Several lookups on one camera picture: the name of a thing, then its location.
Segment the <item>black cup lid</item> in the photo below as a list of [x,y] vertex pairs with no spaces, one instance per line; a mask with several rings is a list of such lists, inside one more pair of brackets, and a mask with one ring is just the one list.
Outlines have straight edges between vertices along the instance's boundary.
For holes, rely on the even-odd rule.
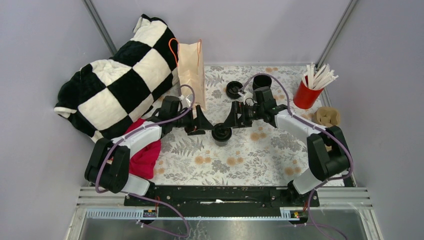
[[222,123],[217,123],[213,130],[211,131],[211,135],[213,137],[213,135],[217,135],[217,136],[225,136],[225,135],[230,135],[232,136],[232,129],[231,128],[224,128],[222,127]]

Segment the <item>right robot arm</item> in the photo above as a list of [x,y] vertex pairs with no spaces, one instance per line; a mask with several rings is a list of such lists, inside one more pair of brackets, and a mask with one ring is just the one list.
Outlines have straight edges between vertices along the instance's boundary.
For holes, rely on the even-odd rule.
[[216,141],[226,141],[231,137],[232,129],[248,128],[252,126],[253,121],[262,120],[304,141],[308,169],[287,185],[284,197],[291,205],[301,205],[312,190],[333,176],[350,169],[352,157],[339,128],[324,128],[293,114],[287,105],[277,104],[267,86],[256,89],[253,94],[256,99],[253,105],[241,101],[232,102],[226,120],[214,127],[213,137]]

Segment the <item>black coffee cup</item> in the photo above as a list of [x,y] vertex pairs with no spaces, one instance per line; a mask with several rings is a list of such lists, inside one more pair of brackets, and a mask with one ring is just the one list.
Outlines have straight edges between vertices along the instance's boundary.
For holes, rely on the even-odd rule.
[[214,143],[219,147],[224,147],[228,144],[229,139],[231,138],[230,135],[213,135],[212,136]]

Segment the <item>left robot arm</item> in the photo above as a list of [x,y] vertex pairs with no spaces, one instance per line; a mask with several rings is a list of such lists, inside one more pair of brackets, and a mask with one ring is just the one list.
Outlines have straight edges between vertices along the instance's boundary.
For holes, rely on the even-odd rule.
[[166,96],[161,107],[141,126],[112,140],[99,139],[94,145],[84,178],[94,183],[99,193],[132,194],[142,205],[152,204],[155,192],[150,186],[153,183],[130,172],[130,159],[173,128],[184,128],[188,135],[203,135],[214,129],[199,105],[184,107],[185,101],[183,97]]

